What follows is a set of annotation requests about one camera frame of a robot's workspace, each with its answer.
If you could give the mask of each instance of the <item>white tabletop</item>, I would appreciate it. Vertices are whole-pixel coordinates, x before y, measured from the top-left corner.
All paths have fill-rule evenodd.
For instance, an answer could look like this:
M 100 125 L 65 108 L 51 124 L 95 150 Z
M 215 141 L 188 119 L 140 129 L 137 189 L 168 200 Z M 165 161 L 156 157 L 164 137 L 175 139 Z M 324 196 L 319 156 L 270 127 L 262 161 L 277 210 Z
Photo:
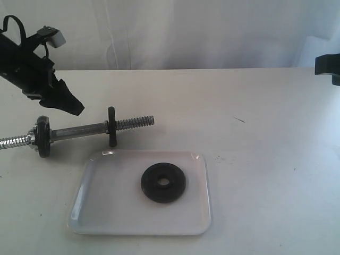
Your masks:
M 340 88 L 313 69 L 60 71 L 85 105 L 45 109 L 0 79 L 0 137 L 154 115 L 118 149 L 188 150 L 207 162 L 212 224 L 202 236 L 84 236 L 67 216 L 97 135 L 0 151 L 1 254 L 338 254 Z

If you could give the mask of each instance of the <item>white tray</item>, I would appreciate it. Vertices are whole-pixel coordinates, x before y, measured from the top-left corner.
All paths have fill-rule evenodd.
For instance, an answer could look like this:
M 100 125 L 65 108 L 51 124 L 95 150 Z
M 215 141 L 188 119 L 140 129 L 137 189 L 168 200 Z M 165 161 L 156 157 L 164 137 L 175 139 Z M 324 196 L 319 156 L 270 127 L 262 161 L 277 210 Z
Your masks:
M 151 165 L 167 162 L 182 169 L 186 189 L 176 201 L 153 202 L 141 190 Z M 112 150 L 93 155 L 69 218 L 81 234 L 199 235 L 210 225 L 206 166 L 191 152 Z

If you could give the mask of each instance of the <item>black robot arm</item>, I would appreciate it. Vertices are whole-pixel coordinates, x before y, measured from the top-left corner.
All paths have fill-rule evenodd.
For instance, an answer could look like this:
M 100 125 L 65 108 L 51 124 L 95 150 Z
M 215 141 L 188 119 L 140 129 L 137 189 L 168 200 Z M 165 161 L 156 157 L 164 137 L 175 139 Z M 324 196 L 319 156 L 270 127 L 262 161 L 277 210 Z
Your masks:
M 18 24 L 20 45 L 3 35 L 9 18 Z M 6 16 L 3 29 L 0 29 L 0 75 L 20 88 L 28 98 L 40 100 L 41 106 L 79 115 L 84 106 L 71 94 L 66 83 L 56 78 L 54 63 L 48 58 L 47 44 L 57 48 L 65 42 L 61 32 L 52 27 L 43 27 L 27 38 L 22 22 L 13 15 Z M 43 58 L 34 53 L 39 45 L 45 47 L 46 56 Z

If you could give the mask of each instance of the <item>white table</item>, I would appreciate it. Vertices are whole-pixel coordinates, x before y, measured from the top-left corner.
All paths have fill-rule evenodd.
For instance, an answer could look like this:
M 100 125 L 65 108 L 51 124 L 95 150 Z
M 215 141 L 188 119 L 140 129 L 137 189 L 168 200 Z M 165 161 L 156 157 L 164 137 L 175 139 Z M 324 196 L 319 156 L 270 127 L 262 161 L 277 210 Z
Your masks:
M 60 71 L 85 105 L 45 109 L 0 79 L 0 137 L 39 115 L 52 129 L 154 115 L 118 149 L 204 155 L 212 225 L 202 236 L 84 236 L 66 227 L 82 165 L 108 136 L 56 142 L 48 159 L 0 151 L 1 254 L 339 254 L 340 88 L 313 69 Z

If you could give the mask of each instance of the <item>white backdrop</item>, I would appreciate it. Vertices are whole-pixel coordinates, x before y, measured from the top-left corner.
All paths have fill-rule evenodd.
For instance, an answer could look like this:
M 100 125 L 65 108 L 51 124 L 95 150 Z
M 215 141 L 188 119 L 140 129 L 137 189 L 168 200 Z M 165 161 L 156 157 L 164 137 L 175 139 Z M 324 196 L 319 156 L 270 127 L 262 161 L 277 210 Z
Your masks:
M 57 69 L 312 66 L 340 53 L 339 0 L 0 0 L 6 14 L 28 35 L 62 31 Z

